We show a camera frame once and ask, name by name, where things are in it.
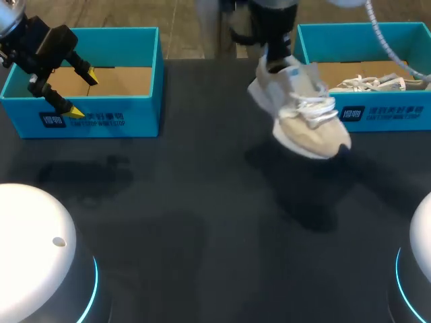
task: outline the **blue light ring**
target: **blue light ring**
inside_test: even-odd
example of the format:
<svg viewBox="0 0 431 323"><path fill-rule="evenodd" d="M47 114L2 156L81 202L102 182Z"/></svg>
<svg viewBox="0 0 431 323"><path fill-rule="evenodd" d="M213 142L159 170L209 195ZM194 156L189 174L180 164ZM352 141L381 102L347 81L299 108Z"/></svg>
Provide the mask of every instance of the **blue light ring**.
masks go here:
<svg viewBox="0 0 431 323"><path fill-rule="evenodd" d="M79 318L79 320L76 323L82 323L85 320L88 312L90 311L90 308L93 305L94 298L96 297L97 286L98 286L98 283L99 283L99 273L98 273L98 270L97 270L96 259L94 259L94 257L93 257L93 260L94 260L94 271L96 272L96 278L94 279L93 294L92 294L92 296L90 298L90 301L88 302L86 310L83 312L83 314L81 315L81 317Z"/></svg>
<svg viewBox="0 0 431 323"><path fill-rule="evenodd" d="M397 254L397 259L395 261L395 276L397 278L397 284L398 284L398 288L399 291L401 292L401 296L403 296L403 299L405 301L405 303L407 304L407 306L409 307L409 309L413 312L413 314L415 314L416 318L418 318L418 320L422 323L427 323L413 308L413 306L411 306L409 300L406 298L403 288L401 287L401 283L399 281L399 275L398 275L398 260L399 260L399 253L401 252L401 248L398 250L398 254Z"/></svg>

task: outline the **blue storage bin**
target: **blue storage bin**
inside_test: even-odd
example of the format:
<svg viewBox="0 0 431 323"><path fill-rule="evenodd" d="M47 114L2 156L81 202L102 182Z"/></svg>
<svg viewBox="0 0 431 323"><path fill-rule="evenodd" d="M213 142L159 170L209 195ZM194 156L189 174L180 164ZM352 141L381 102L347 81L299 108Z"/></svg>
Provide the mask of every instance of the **blue storage bin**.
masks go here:
<svg viewBox="0 0 431 323"><path fill-rule="evenodd" d="M416 71L431 74L431 33L425 24L400 22L381 23L379 26L389 46L401 59ZM369 23L300 24L294 54L304 64L389 60ZM336 109L348 131L431 129L431 92L350 92L331 95L337 100Z"/></svg>
<svg viewBox="0 0 431 323"><path fill-rule="evenodd" d="M76 51L95 67L151 67L150 94L66 97L86 118L60 117L43 98L32 97L27 91L30 76L14 65L1 102L20 137L156 137L164 78L158 28L78 28L73 32L79 40Z"/></svg>

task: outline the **cable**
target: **cable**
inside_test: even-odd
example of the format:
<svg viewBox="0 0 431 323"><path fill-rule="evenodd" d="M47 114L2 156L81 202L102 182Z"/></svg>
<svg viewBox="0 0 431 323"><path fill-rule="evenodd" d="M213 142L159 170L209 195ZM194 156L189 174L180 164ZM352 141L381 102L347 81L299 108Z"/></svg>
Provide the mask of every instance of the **cable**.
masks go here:
<svg viewBox="0 0 431 323"><path fill-rule="evenodd" d="M401 68L405 69L407 72L409 72L411 75L416 77L417 79L421 79L423 81L431 83L431 75L424 75L422 73L419 73L418 71L415 71L410 66L407 66L404 64L404 62L397 56L397 54L394 53L392 48L388 45L387 41L385 40L385 37L382 34L382 31L380 30L380 27L378 26L378 21L376 19L376 15L374 14L374 9L371 4L371 0L367 0L365 3L366 12L368 14L368 17L370 18L372 29L374 30L374 33L376 34L378 41L382 45L385 52L388 54L389 58L396 62Z"/></svg>

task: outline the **white shoe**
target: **white shoe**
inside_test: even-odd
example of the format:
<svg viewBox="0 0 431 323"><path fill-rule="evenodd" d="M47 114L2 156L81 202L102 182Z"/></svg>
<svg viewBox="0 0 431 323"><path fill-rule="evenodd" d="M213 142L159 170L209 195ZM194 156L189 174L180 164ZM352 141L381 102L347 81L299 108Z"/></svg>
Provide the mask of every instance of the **white shoe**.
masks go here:
<svg viewBox="0 0 431 323"><path fill-rule="evenodd" d="M396 92L396 91L414 91L414 90L431 90L429 84L425 81L416 81L404 79L393 73L381 78L366 77L358 75L355 79L345 79L337 87L330 89L329 92Z"/></svg>
<svg viewBox="0 0 431 323"><path fill-rule="evenodd" d="M308 73L293 56L279 73L267 71L266 56L256 70L248 91L274 118L274 137L288 149L309 158L328 159L344 145L352 146L349 133L338 119L335 99L321 81Z"/></svg>

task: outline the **cardboard insert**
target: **cardboard insert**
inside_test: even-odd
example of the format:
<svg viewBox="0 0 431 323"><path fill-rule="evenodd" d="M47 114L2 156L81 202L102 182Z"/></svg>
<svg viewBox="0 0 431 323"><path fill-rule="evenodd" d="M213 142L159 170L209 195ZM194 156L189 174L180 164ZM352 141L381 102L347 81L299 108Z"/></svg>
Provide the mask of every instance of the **cardboard insert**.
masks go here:
<svg viewBox="0 0 431 323"><path fill-rule="evenodd" d="M392 73L404 79L414 79L407 71L393 61L356 62L356 63L317 63L321 79L329 88L337 87L345 79L354 79L358 75L365 77L383 77Z"/></svg>
<svg viewBox="0 0 431 323"><path fill-rule="evenodd" d="M73 67L60 67L48 79L62 96L148 96L151 67L99 67L94 69L99 84L89 86Z"/></svg>

